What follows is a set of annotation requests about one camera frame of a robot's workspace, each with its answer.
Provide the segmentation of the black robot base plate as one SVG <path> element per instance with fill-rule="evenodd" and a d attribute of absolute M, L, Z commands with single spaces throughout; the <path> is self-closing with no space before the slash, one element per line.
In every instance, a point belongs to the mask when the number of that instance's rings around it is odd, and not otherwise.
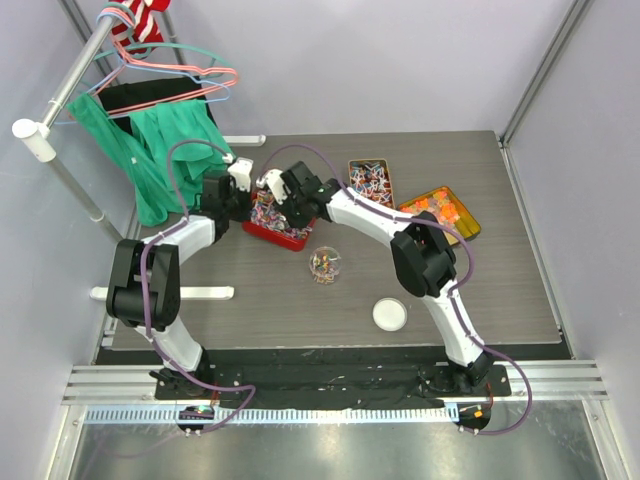
<path fill-rule="evenodd" d="M 233 374 L 240 381 L 282 397 L 286 391 L 309 389 L 342 394 L 349 387 L 381 390 L 385 395 L 401 387 L 436 396 L 510 391 L 506 367 L 509 360 L 569 360 L 565 343 L 503 345 L 495 354 L 485 353 L 480 366 L 464 369 L 445 359 L 442 346 L 383 346 L 315 349 L 215 349 L 207 352 L 217 384 Z"/>

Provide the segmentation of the red square candy box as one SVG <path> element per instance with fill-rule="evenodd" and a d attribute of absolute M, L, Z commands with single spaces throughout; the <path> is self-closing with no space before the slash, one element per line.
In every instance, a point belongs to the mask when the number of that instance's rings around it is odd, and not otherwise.
<path fill-rule="evenodd" d="M 251 195 L 249 219 L 242 223 L 243 230 L 257 238 L 285 249 L 302 251 L 311 235 L 315 221 L 304 228 L 292 227 L 286 217 L 278 211 L 277 202 L 271 192 L 257 190 Z"/>

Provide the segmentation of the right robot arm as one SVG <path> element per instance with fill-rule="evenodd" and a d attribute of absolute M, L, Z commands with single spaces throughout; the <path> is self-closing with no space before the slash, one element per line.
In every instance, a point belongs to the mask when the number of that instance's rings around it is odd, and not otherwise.
<path fill-rule="evenodd" d="M 440 332 L 455 389 L 472 395 L 486 385 L 494 358 L 462 303 L 456 256 L 435 216 L 384 207 L 335 178 L 322 182 L 303 162 L 271 175 L 268 184 L 291 226 L 302 228 L 323 219 L 388 247 L 398 282 L 423 301 Z"/>

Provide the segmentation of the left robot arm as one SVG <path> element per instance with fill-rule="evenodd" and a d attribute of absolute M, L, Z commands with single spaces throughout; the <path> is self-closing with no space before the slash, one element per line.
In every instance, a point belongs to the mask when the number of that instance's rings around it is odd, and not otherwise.
<path fill-rule="evenodd" d="M 135 329 L 161 357 L 163 381 L 178 381 L 190 398 L 205 397 L 213 385 L 206 349 L 180 318 L 181 265 L 244 221 L 251 209 L 251 167 L 242 160 L 223 173 L 207 175 L 196 203 L 182 202 L 173 226 L 143 240 L 125 239 L 115 250 L 106 294 L 107 313 Z"/>

